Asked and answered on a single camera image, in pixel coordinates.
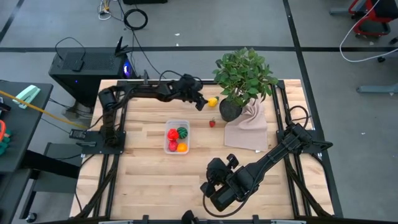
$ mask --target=green leaves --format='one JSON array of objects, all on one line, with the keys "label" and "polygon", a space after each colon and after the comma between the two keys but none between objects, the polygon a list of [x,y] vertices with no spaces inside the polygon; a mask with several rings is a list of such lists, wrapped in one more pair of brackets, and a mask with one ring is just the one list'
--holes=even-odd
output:
[{"label": "green leaves", "polygon": [[214,81],[224,88],[221,94],[238,106],[248,104],[252,98],[264,100],[266,95],[272,94],[269,85],[278,82],[278,79],[269,76],[272,74],[269,65],[254,49],[243,48],[224,54],[216,65],[218,69],[213,71]]}]

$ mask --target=green ball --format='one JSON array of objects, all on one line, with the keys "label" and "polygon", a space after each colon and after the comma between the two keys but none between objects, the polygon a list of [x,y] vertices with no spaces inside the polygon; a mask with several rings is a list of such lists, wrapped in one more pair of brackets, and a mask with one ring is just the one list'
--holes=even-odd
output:
[{"label": "green ball", "polygon": [[188,136],[188,131],[186,128],[177,128],[178,138],[185,139]]}]

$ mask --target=potted plant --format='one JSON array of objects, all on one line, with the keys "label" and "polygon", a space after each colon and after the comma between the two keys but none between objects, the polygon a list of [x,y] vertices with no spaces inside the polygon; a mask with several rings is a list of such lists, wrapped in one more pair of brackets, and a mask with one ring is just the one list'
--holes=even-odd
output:
[{"label": "potted plant", "polygon": [[272,71],[265,63],[265,58],[259,56],[254,49],[243,48],[231,54],[224,54],[216,61],[218,69],[214,81],[224,90],[227,97],[220,103],[220,113],[223,120],[230,122],[236,119],[250,99],[264,101],[266,95],[271,96],[269,84],[276,84],[277,78],[269,76]]}]

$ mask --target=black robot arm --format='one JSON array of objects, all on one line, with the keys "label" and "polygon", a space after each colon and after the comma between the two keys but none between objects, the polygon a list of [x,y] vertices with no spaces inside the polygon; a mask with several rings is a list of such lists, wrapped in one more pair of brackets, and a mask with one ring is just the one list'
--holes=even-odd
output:
[{"label": "black robot arm", "polygon": [[[114,118],[116,111],[122,108],[131,98],[155,98],[162,102],[172,100],[195,102],[197,110],[201,111],[207,100],[199,92],[203,88],[201,81],[191,75],[184,74],[178,81],[169,81],[158,85],[127,84],[111,86],[98,93],[99,101],[103,108],[103,125],[100,133],[103,135],[104,144],[109,147],[119,145]],[[116,92],[124,92],[121,100],[115,97]]]},{"label": "black robot arm", "polygon": [[[310,146],[317,146],[322,151],[332,147],[332,143],[313,141],[311,135],[300,124],[290,124],[284,131],[283,139],[275,148],[257,162],[250,163],[246,167],[242,166],[235,172],[232,169],[236,168],[239,162],[233,154],[227,157],[227,160],[229,160],[227,165],[220,158],[214,158],[208,164],[207,182],[200,187],[201,191],[204,196],[210,198],[220,212],[235,200],[243,202],[241,204],[243,206],[248,198],[258,190],[265,173],[271,167],[288,153],[301,153]],[[221,185],[221,188],[215,190],[216,185]],[[212,214],[206,207],[205,210],[215,217],[227,216]]]}]

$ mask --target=red fruit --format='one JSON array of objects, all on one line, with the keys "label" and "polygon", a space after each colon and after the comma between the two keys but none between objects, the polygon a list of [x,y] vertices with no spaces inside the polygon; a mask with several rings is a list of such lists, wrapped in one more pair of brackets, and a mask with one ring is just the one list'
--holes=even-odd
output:
[{"label": "red fruit", "polygon": [[169,142],[169,150],[174,152],[177,150],[178,143],[176,141]]},{"label": "red fruit", "polygon": [[176,129],[172,128],[169,130],[169,132],[167,133],[167,139],[169,141],[174,141],[178,139],[178,132]]},{"label": "red fruit", "polygon": [[214,118],[211,119],[211,121],[209,121],[209,125],[210,125],[211,128],[216,125],[216,121],[214,120]]}]

